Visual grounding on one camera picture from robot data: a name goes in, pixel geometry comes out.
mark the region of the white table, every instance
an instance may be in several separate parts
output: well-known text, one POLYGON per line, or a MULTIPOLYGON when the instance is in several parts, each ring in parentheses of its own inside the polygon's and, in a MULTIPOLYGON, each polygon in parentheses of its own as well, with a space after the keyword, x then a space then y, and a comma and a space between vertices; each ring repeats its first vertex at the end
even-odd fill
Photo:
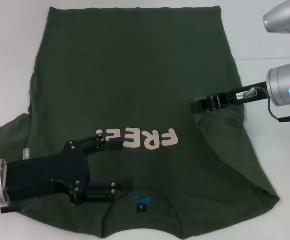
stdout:
MULTIPOLYGON (((265 81, 270 68, 290 63, 290 36, 269 34, 262 16, 282 0, 0 0, 0 126, 27 112, 29 80, 48 8, 222 8, 227 38, 243 85, 265 81)), ((290 106, 273 107, 289 116, 290 106)), ((246 105, 245 126, 259 160, 281 201, 269 213, 197 237, 198 240, 290 240, 290 123, 270 117, 264 102, 246 105)), ((0 239, 91 240, 94 236, 62 231, 17 213, 0 215, 0 239)), ((176 239, 155 230, 124 231, 109 240, 176 239)))

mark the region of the green t-shirt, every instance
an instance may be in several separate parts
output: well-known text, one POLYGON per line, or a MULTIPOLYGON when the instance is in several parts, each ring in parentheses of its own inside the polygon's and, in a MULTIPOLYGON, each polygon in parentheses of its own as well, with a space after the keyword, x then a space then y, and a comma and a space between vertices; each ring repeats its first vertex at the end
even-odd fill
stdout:
POLYGON ((0 127, 0 159, 58 153, 66 141, 121 136, 88 159, 93 183, 134 180, 114 204, 40 197, 22 214, 105 238, 156 229, 185 239, 259 216, 279 201, 244 129, 243 106, 190 103, 241 87, 220 7, 50 8, 29 114, 0 127), (146 212, 137 212, 137 204, 146 212))

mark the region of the t-shirt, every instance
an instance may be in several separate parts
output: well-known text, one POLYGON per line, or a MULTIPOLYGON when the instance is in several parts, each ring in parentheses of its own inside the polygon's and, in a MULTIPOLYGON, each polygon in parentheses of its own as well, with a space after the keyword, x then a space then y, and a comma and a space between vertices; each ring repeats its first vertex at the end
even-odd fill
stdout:
POLYGON ((180 239, 257 217, 277 194, 244 129, 243 106, 193 114, 190 103, 241 87, 220 7, 50 8, 29 113, 0 127, 0 159, 50 156, 102 133, 123 149, 89 156, 91 183, 133 180, 114 203, 36 198, 21 214, 105 238, 155 229, 180 239), (137 211, 139 205, 145 209, 137 211))

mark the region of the white surface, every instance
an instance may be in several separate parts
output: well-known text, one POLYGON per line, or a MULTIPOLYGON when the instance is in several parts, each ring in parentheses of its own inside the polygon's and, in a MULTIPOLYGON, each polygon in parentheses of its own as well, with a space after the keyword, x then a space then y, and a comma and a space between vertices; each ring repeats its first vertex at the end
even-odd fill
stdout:
MULTIPOLYGON (((222 7, 222 18, 243 85, 265 81, 272 67, 290 63, 290 37, 269 34, 262 16, 281 0, 0 0, 0 126, 27 112, 29 80, 49 6, 81 8, 222 7)), ((290 106, 273 107, 277 116, 290 106)), ((246 105, 246 129, 259 160, 281 197, 269 213, 247 222, 199 236, 197 240, 290 240, 290 123, 278 123, 264 102, 246 105)), ((0 239, 91 240, 96 237, 62 231, 19 214, 0 215, 0 239)), ((109 240, 171 240, 154 230, 117 233, 109 240)))

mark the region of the black cable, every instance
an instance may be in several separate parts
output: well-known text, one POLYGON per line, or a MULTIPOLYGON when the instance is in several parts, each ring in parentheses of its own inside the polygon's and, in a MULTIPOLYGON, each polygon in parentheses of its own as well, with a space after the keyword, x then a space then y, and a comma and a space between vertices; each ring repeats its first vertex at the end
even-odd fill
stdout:
POLYGON ((267 96, 267 98, 268 98, 268 111, 269 111, 269 114, 270 114, 274 119, 276 119, 277 121, 279 121, 279 118, 276 117, 276 116, 272 113, 272 111, 271 111, 271 109, 270 109, 270 97, 269 97, 269 94, 268 94, 267 90, 264 89, 264 88, 262 88, 262 87, 260 87, 260 86, 254 86, 253 88, 254 88, 255 90, 261 90, 263 93, 266 94, 266 96, 267 96))

